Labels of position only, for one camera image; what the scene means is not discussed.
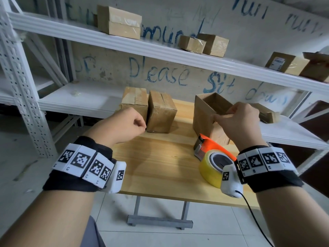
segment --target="black cable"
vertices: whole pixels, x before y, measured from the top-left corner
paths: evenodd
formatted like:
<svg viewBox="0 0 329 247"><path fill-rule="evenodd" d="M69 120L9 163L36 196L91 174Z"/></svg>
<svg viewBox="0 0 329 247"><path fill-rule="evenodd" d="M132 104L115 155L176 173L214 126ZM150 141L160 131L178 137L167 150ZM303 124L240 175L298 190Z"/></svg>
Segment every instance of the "black cable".
<svg viewBox="0 0 329 247"><path fill-rule="evenodd" d="M245 196L244 196L241 192L239 192L239 191L237 191L237 190L236 190L235 192L241 194L242 197L245 199L245 202L247 203L247 206L248 206L248 208L249 208L249 210L250 210L250 213L251 213L252 217L254 218L254 220L255 220L255 222L256 222L256 224L257 224L259 230L261 231L261 233L263 234L263 236L265 237L265 239L269 242L269 244L270 244L272 247L274 247L273 244L269 241L269 239L265 236L264 232L261 230L261 227L259 226L259 224L258 224L258 222L257 222L257 220L256 220L256 218L255 218L255 216L254 216L254 214L253 214L253 212L252 212L252 210L251 210L251 208L250 208L250 205L248 204L247 199L245 198Z"/></svg>

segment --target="floor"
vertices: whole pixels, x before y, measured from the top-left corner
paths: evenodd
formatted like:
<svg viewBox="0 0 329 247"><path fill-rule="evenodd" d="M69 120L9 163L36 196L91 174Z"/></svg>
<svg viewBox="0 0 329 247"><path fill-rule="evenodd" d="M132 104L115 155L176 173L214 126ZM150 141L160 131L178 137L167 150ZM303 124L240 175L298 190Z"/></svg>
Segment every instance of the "floor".
<svg viewBox="0 0 329 247"><path fill-rule="evenodd" d="M58 151L74 141L87 127L72 127L56 144ZM54 159L36 155L19 117L0 116L0 236L41 192ZM329 199L306 186L307 191L329 212ZM187 219L193 228L153 227L126 224L134 213L135 196L97 192L91 215L107 246L232 246L268 247L250 212L243 208L191 203ZM142 197L139 215L180 218L182 201ZM267 236L261 212L255 216Z"/></svg>

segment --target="table top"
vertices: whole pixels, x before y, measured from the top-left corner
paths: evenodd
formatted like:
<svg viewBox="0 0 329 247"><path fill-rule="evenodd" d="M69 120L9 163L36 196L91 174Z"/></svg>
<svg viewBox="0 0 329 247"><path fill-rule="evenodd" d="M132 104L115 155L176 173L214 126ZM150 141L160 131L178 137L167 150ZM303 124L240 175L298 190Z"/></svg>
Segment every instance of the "table top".
<svg viewBox="0 0 329 247"><path fill-rule="evenodd" d="M127 163L119 193L247 207L243 198L229 197L203 179L200 161L193 151L197 139L192 128L194 103L174 103L177 114L169 134L145 132L113 147L113 157ZM225 148L235 156L239 153L233 142ZM249 205L259 209L256 195L248 185L244 185L243 193Z"/></svg>

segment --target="black wristband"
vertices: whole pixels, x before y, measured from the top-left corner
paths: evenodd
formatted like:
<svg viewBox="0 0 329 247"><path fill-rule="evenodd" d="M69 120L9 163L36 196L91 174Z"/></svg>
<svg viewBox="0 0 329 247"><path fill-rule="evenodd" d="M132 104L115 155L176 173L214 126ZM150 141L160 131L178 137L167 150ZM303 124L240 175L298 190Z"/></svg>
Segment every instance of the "black wristband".
<svg viewBox="0 0 329 247"><path fill-rule="evenodd" d="M241 153L251 151L253 149L265 148L265 145L255 145L244 149ZM283 186L303 186L302 180L291 170L280 170L276 172L266 172L255 174L248 177L248 185L253 192L261 192L272 188Z"/></svg>
<svg viewBox="0 0 329 247"><path fill-rule="evenodd" d="M74 144L84 145L88 148L94 149L97 152L101 153L103 156L111 160L112 158L112 149L104 145L97 144L93 139L80 136ZM66 191L82 191L82 192L96 192L99 189L96 185L89 183L88 181L60 172L58 170L52 170L49 178L43 186L44 191L50 190L66 190Z"/></svg>

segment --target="packing tape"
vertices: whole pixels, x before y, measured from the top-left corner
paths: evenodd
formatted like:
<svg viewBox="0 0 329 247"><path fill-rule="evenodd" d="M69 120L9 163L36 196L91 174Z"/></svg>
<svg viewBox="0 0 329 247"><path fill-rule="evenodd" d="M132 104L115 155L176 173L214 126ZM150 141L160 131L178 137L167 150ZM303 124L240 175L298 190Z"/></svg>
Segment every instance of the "packing tape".
<svg viewBox="0 0 329 247"><path fill-rule="evenodd" d="M209 150L206 152L204 158L200 162L199 165L199 171L202 175L202 177L211 185L214 187L220 188L221 182L222 182L222 170L220 165L218 164L218 161L215 163L214 161L214 155L221 155L223 156L223 162L221 162L221 165L229 165L233 164L233 160L230 159L225 153L219 151L219 150Z"/></svg>

